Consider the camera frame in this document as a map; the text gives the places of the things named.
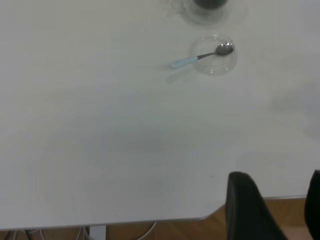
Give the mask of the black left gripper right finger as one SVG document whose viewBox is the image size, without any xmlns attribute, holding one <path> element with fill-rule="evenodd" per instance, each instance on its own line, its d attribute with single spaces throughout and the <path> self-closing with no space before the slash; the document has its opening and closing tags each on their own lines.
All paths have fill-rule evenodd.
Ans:
<svg viewBox="0 0 320 240">
<path fill-rule="evenodd" d="M 304 206 L 304 220 L 314 240 L 320 239 L 320 171 L 315 170 L 309 183 Z"/>
</svg>

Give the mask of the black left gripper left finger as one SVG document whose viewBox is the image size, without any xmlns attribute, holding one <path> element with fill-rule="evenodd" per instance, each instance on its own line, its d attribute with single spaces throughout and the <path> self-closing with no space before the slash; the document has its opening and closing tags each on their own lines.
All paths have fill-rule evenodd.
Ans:
<svg viewBox="0 0 320 240">
<path fill-rule="evenodd" d="M 228 175 L 225 201 L 228 240 L 286 240 L 254 180 L 244 172 Z"/>
</svg>

